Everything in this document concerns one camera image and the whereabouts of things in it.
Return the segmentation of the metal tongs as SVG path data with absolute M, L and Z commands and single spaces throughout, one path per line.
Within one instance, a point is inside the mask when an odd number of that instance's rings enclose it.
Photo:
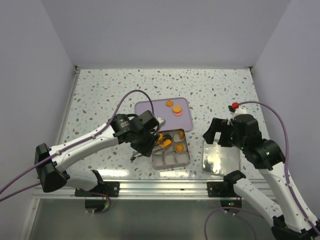
M 161 144 L 160 144 L 160 145 L 155 145 L 153 149 L 149 148 L 147 150 L 143 149 L 141 151 L 134 151 L 129 160 L 134 161 L 135 159 L 140 158 L 140 157 L 150 157 L 152 154 L 163 152 L 164 150 L 166 150 L 168 148 L 169 147 L 162 148 Z

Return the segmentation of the metal cookie tin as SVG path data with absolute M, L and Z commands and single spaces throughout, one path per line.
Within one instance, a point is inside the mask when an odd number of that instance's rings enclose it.
M 178 131 L 184 132 L 184 139 L 179 138 Z M 175 169 L 188 166 L 191 162 L 191 158 L 185 131 L 180 128 L 174 130 L 160 131 L 159 134 L 160 133 L 163 134 L 163 136 L 172 136 L 172 146 L 165 149 L 164 151 L 160 151 L 151 155 L 153 169 L 157 171 L 162 171 L 167 169 Z M 184 146 L 183 152 L 176 152 L 175 147 L 179 144 Z

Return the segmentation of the black round cookie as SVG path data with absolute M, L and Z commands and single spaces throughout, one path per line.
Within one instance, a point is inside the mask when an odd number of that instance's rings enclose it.
M 172 136 L 169 134 L 165 134 L 163 137 L 165 138 L 165 140 L 172 140 Z

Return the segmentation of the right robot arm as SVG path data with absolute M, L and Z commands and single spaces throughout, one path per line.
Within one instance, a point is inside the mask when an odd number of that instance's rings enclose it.
M 253 186 L 239 170 L 224 176 L 221 191 L 227 196 L 244 198 L 268 222 L 277 240 L 310 240 L 320 234 L 320 220 L 306 205 L 289 173 L 285 156 L 273 140 L 262 137 L 258 121 L 250 114 L 232 119 L 213 118 L 203 138 L 213 144 L 220 133 L 218 145 L 236 147 L 266 180 L 275 200 Z

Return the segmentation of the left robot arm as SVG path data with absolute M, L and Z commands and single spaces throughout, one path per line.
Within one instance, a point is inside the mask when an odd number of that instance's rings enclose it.
M 103 149 L 123 143 L 136 153 L 150 157 L 159 139 L 165 119 L 147 110 L 140 115 L 116 114 L 105 125 L 70 142 L 49 147 L 42 143 L 35 149 L 34 164 L 43 192 L 51 193 L 71 187 L 99 196 L 104 181 L 97 170 L 87 173 L 70 173 L 68 169 Z

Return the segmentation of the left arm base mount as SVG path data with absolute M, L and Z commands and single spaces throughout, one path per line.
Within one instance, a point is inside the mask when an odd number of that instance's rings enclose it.
M 98 197 L 97 194 L 104 194 L 108 197 L 117 198 L 120 191 L 119 181 L 104 181 L 99 183 L 91 190 L 85 191 L 83 189 L 76 189 L 74 195 L 76 197 Z

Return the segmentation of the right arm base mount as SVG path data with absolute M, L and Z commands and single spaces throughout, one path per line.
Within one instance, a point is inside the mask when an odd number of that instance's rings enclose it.
M 207 185 L 207 194 L 209 198 L 237 198 L 234 187 L 231 183 L 224 181 L 209 181 Z

